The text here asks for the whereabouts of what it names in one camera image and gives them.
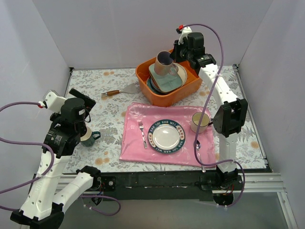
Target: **gray leaf pattern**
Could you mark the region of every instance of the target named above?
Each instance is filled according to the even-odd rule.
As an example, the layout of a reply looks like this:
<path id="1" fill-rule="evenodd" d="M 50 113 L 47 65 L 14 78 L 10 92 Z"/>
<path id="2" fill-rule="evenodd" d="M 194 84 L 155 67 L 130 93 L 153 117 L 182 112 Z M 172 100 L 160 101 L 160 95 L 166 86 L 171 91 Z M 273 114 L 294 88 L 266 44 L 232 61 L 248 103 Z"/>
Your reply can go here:
<path id="1" fill-rule="evenodd" d="M 231 66 L 223 67 L 222 76 L 231 90 L 242 98 L 243 95 L 238 79 Z M 95 166 L 102 172 L 200 170 L 199 167 L 191 166 L 125 162 L 119 160 L 127 107 L 132 102 L 143 104 L 148 104 L 149 102 L 141 92 L 138 94 L 122 93 L 106 98 L 101 98 L 101 93 L 120 90 L 131 83 L 135 83 L 139 89 L 134 68 L 73 71 L 69 90 L 75 88 L 96 101 L 96 105 L 90 113 L 91 122 L 88 123 L 88 127 L 92 131 L 99 130 L 101 137 L 96 140 L 92 147 L 84 147 L 78 144 L 64 169 L 64 173 L 75 173 L 77 169 L 81 169 L 85 165 Z M 209 89 L 203 82 L 197 92 L 177 102 L 174 106 L 203 106 L 208 93 Z M 217 104 L 213 97 L 209 101 L 208 109 L 212 116 L 216 114 Z M 213 130 L 213 135 L 215 157 L 218 160 L 219 138 L 215 130 Z M 246 116 L 245 125 L 237 141 L 236 157 L 244 168 L 265 168 L 262 152 L 249 114 Z"/>

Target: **mug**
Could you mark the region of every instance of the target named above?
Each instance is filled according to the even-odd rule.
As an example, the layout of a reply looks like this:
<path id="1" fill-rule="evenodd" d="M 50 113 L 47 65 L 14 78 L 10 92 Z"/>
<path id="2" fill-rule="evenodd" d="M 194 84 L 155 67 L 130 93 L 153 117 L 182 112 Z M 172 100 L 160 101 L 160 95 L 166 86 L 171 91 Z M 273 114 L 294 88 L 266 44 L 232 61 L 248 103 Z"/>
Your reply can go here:
<path id="1" fill-rule="evenodd" d="M 101 133 L 99 131 L 93 131 L 87 127 L 86 134 L 81 137 L 81 144 L 85 147 L 93 146 L 96 139 L 99 139 L 101 137 Z"/>
<path id="2" fill-rule="evenodd" d="M 197 127 L 198 127 L 198 124 L 199 124 L 199 120 L 200 120 L 200 117 L 201 117 L 201 113 L 202 112 L 197 112 L 193 115 L 192 117 L 192 121 L 191 121 L 191 130 L 193 130 L 195 133 L 197 131 Z M 200 124 L 200 127 L 199 127 L 199 133 L 202 133 L 204 132 L 207 127 L 209 125 L 211 125 L 213 122 L 210 122 L 210 118 L 209 116 L 204 113 L 203 115 L 203 118 L 201 120 L 201 124 Z"/>
<path id="3" fill-rule="evenodd" d="M 158 53 L 156 61 L 154 63 L 154 71 L 158 75 L 176 75 L 178 67 L 174 64 L 173 59 L 170 58 L 169 51 L 161 51 Z"/>

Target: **shiny pink mat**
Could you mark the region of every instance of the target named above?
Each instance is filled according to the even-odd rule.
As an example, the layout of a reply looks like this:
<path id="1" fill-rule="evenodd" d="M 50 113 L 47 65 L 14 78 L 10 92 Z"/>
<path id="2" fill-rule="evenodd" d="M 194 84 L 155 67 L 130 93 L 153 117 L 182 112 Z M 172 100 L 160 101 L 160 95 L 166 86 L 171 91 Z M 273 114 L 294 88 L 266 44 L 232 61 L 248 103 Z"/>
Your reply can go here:
<path id="1" fill-rule="evenodd" d="M 190 128 L 192 116 L 196 112 L 202 112 L 199 106 L 171 106 L 158 107 L 149 104 L 132 103 L 126 111 L 124 133 L 122 141 L 122 149 L 120 160 L 162 163 L 185 166 L 198 166 L 194 155 L 193 143 L 195 133 Z M 185 143 L 183 147 L 176 153 L 165 155 L 155 151 L 148 142 L 147 133 L 149 128 L 156 121 L 161 119 L 170 119 L 178 122 L 185 132 Z M 144 149 L 141 130 L 138 121 L 142 121 L 144 125 L 144 137 L 147 143 L 147 149 Z M 214 155 L 214 139 L 212 126 L 209 126 L 205 132 L 199 134 L 200 156 L 204 163 L 215 163 Z"/>

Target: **orange bin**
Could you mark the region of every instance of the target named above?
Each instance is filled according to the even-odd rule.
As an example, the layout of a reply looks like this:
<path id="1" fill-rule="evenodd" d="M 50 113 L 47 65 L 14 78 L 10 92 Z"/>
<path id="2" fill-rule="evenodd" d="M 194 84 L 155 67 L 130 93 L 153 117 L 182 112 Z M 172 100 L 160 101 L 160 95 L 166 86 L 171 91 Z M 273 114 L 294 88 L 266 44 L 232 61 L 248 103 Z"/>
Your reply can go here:
<path id="1" fill-rule="evenodd" d="M 179 63 L 187 72 L 187 80 L 185 84 L 166 95 L 158 95 L 153 93 L 146 85 L 147 79 L 150 77 L 148 67 L 155 63 L 156 57 L 141 63 L 135 70 L 135 73 L 139 80 L 139 85 L 142 93 L 146 96 L 149 102 L 155 106 L 171 106 L 174 103 L 188 97 L 196 92 L 202 83 L 202 79 L 196 74 L 196 72 L 190 67 L 187 61 Z"/>

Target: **fork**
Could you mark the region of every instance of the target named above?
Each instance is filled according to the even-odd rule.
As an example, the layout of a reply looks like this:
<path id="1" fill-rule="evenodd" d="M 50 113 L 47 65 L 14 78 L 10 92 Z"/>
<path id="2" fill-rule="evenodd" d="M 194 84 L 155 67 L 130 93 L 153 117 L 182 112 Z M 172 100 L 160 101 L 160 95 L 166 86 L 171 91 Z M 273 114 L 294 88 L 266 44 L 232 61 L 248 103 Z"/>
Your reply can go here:
<path id="1" fill-rule="evenodd" d="M 144 128 L 143 123 L 142 123 L 142 121 L 140 121 L 140 122 L 138 122 L 138 123 L 139 123 L 139 129 L 140 129 L 141 132 L 142 132 L 142 138 L 143 138 L 144 148 L 147 149 L 147 144 L 146 144 L 146 141 L 145 141 L 145 138 L 144 138 L 144 133 L 143 133 L 143 128 Z"/>

